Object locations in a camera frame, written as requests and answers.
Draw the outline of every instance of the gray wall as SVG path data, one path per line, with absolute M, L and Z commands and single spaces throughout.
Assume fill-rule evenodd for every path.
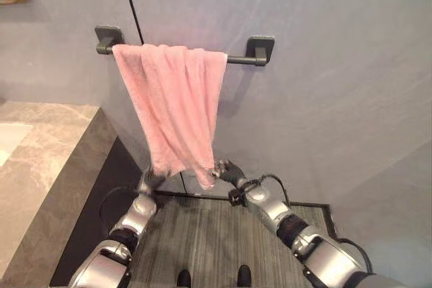
M 431 0 L 133 2 L 146 42 L 242 55 L 249 36 L 273 35 L 265 69 L 226 71 L 216 155 L 330 203 L 378 272 L 432 283 Z
M 140 44 L 128 0 L 30 0 L 0 7 L 0 97 L 102 106 L 142 167 L 144 132 L 113 56 L 97 55 L 96 25 Z M 177 181 L 166 189 L 182 190 Z
M 215 154 L 251 176 L 278 174 L 295 201 L 330 203 L 377 272 L 432 283 L 431 0 L 133 2 L 146 42 L 242 55 L 249 36 L 274 35 L 266 68 L 226 71 Z M 102 105 L 144 168 L 144 134 L 113 57 L 94 50 L 98 24 L 139 43 L 128 0 L 0 7 L 0 96 Z M 192 176 L 186 186 L 201 192 Z

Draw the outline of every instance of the towel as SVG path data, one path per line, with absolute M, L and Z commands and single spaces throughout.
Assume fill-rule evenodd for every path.
M 156 175 L 186 169 L 214 186 L 212 141 L 227 55 L 167 45 L 115 45 L 115 60 L 146 135 Z

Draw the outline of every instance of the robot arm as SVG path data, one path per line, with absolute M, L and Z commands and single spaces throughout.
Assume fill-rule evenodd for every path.
M 284 202 L 272 198 L 265 187 L 248 181 L 241 169 L 229 161 L 221 161 L 215 175 L 241 189 L 235 191 L 241 197 L 230 194 L 230 201 L 247 207 L 291 249 L 313 287 L 407 288 L 392 279 L 367 273 L 338 242 L 307 224 Z
M 72 276 L 69 288 L 126 288 L 132 255 L 140 243 L 146 226 L 157 211 L 151 190 L 143 177 L 138 196 L 127 213 L 114 225 Z

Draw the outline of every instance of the towel bar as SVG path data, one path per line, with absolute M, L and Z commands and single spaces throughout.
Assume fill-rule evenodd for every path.
M 123 44 L 123 34 L 119 28 L 110 26 L 96 26 L 94 28 L 99 44 L 96 46 L 98 54 L 113 54 L 113 45 Z M 252 36 L 246 44 L 246 56 L 234 57 L 228 55 L 228 63 L 251 64 L 259 67 L 270 62 L 275 39 L 269 36 Z

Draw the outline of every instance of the floor mat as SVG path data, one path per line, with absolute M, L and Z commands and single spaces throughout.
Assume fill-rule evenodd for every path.
M 289 249 L 245 208 L 178 196 L 165 202 L 135 253 L 129 287 L 173 287 L 183 269 L 192 287 L 235 287 L 242 264 L 252 271 L 253 287 L 311 287 Z M 323 208 L 292 208 L 327 231 Z

